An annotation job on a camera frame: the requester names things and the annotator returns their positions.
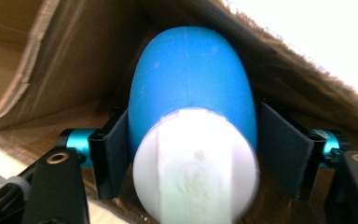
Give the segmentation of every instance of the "white rounded cap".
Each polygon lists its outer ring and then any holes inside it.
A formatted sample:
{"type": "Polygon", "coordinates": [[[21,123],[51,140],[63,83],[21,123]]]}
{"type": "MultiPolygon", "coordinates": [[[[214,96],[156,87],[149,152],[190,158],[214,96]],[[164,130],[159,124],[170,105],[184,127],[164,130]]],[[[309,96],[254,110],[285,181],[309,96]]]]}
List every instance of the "white rounded cap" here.
{"type": "Polygon", "coordinates": [[[190,108],[163,117],[146,134],[133,180],[145,210],[162,223],[231,223],[255,196],[258,165],[224,117],[190,108]]]}

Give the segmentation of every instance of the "blue ball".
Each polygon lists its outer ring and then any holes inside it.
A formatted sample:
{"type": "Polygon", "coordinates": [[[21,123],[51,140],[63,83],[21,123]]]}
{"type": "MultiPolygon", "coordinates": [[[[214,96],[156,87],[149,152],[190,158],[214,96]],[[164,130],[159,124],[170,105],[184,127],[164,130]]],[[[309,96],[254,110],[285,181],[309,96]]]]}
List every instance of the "blue ball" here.
{"type": "Polygon", "coordinates": [[[137,64],[129,102],[132,159],[160,118],[190,107],[225,117],[256,148],[254,100],[236,51],[213,30],[177,27],[157,35],[137,64]]]}

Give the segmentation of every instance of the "black plastic mount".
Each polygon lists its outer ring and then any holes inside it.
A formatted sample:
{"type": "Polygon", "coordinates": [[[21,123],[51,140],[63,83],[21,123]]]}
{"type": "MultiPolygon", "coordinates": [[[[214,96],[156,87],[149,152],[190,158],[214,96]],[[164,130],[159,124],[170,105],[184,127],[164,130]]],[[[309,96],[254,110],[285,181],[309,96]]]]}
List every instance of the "black plastic mount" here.
{"type": "Polygon", "coordinates": [[[128,113],[118,108],[111,119],[89,137],[94,181],[99,199],[118,196],[130,166],[128,113]]]}
{"type": "Polygon", "coordinates": [[[267,104],[260,107],[258,127],[259,151],[270,170],[294,200],[309,199],[325,139],[267,104]]]}
{"type": "Polygon", "coordinates": [[[90,223],[77,153],[53,148],[33,168],[23,224],[90,223]]]}
{"type": "Polygon", "coordinates": [[[324,210],[330,224],[358,223],[358,151],[344,152],[324,210]]]}

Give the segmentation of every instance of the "brown cardboard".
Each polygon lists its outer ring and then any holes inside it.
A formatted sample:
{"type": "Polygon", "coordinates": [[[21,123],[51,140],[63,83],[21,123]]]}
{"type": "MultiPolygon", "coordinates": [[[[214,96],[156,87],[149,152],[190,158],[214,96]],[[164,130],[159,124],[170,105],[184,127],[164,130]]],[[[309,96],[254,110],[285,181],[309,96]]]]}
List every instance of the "brown cardboard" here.
{"type": "Polygon", "coordinates": [[[0,0],[0,40],[25,45],[41,0],[0,0]]]}
{"type": "MultiPolygon", "coordinates": [[[[35,15],[31,0],[7,5],[35,15]]],[[[110,106],[128,101],[145,45],[160,31],[178,25],[202,25],[221,33],[240,54],[256,100],[267,97],[292,107],[307,127],[343,130],[358,149],[357,93],[218,0],[52,0],[42,3],[34,21],[29,16],[14,22],[16,15],[0,19],[13,28],[0,26],[7,32],[0,33],[0,48],[6,49],[2,41],[24,43],[24,33],[28,38],[23,53],[22,47],[12,56],[5,53],[12,60],[8,71],[14,78],[0,101],[0,148],[25,164],[51,149],[64,129],[102,127],[110,106]],[[14,30],[20,32],[7,35],[14,30]]],[[[260,191],[244,222],[324,220],[321,207],[331,174],[321,173],[310,203],[293,203],[262,160],[261,169],[260,191]]],[[[90,172],[85,183],[94,199],[90,172]]],[[[154,222],[136,198],[131,173],[120,198],[100,203],[130,222],[154,222]]]]}

